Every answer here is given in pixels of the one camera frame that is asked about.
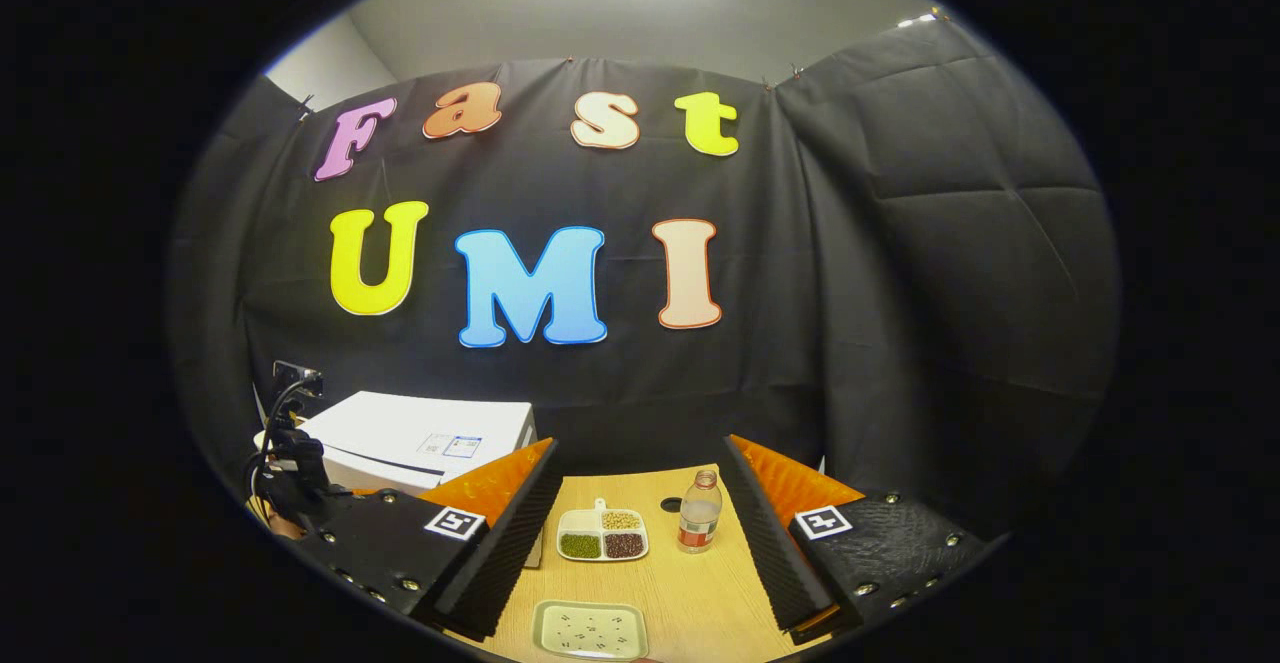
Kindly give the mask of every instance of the divided plate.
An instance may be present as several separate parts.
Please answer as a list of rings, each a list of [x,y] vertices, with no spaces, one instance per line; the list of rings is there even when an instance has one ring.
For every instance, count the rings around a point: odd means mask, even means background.
[[[620,603],[543,600],[534,608],[534,645],[591,660],[635,660],[649,654],[644,616]]]
[[[635,529],[605,529],[604,527],[604,513],[626,513],[628,516],[635,516],[639,525]],[[640,553],[635,555],[627,555],[625,558],[609,558],[608,557],[608,536],[631,534],[640,536]],[[561,540],[566,535],[589,535],[595,536],[600,541],[600,554],[596,558],[581,558],[577,555],[571,555],[564,553],[561,548]],[[644,518],[640,513],[630,511],[627,508],[605,508],[604,499],[595,499],[595,508],[579,508],[576,511],[566,511],[561,516],[559,525],[556,530],[556,552],[561,554],[562,558],[568,558],[570,561],[635,561],[636,558],[643,558],[649,553],[649,534],[644,527]]]

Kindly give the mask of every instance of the plastic bottle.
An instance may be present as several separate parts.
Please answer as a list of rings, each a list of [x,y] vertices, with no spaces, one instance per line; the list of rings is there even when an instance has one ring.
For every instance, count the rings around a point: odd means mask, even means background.
[[[701,553],[716,535],[716,522],[724,498],[716,485],[716,471],[698,471],[694,485],[680,502],[680,535],[677,545],[685,553]]]

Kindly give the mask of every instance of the clothespin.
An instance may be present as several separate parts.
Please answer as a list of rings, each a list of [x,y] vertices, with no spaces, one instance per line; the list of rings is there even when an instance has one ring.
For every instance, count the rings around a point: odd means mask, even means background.
[[[311,102],[311,99],[315,99],[315,93],[308,93],[306,99],[302,99],[302,102],[298,102],[298,111],[302,113],[302,115],[298,116],[298,120],[302,120],[306,116],[310,116],[311,113],[315,113],[311,108],[307,108],[307,102]]]

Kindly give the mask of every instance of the black fabric backdrop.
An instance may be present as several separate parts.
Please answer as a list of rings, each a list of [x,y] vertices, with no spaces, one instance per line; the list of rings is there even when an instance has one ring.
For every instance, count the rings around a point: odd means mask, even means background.
[[[475,81],[502,86],[502,120],[425,140],[435,99]],[[991,536],[1061,472],[1110,376],[1117,266],[1088,161],[959,26],[890,31],[776,90],[673,67],[517,61],[292,122],[294,104],[259,86],[228,122],[250,133],[206,152],[172,260],[179,385],[224,475],[259,429],[247,381],[269,390],[284,358],[323,370],[335,399],[530,401],[581,474],[695,465],[728,433],[813,466],[827,454],[829,475],[920,495]],[[639,102],[634,147],[573,142],[573,102],[591,90]],[[703,90],[737,109],[723,122],[733,156],[686,143],[672,102]],[[352,170],[316,183],[335,116],[389,95],[397,111]],[[361,273],[379,282],[381,212],[411,198],[430,212],[408,297],[384,316],[342,311],[329,221],[375,212]],[[650,227],[667,218],[718,227],[723,317],[707,329],[658,324],[666,268]],[[531,270],[571,225],[605,236],[595,289],[608,338],[463,348],[457,236],[506,230]]]

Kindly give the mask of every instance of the blue letter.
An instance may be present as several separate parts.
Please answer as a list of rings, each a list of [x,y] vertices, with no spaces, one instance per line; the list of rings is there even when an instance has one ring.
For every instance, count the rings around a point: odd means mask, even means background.
[[[548,300],[552,323],[543,335],[550,343],[604,340],[608,329],[595,316],[595,252],[603,244],[604,234],[594,227],[562,227],[530,274],[502,230],[458,236],[453,247],[467,259],[467,326],[458,340],[467,348],[502,346],[507,332],[494,320],[500,306],[516,338],[529,343]]]

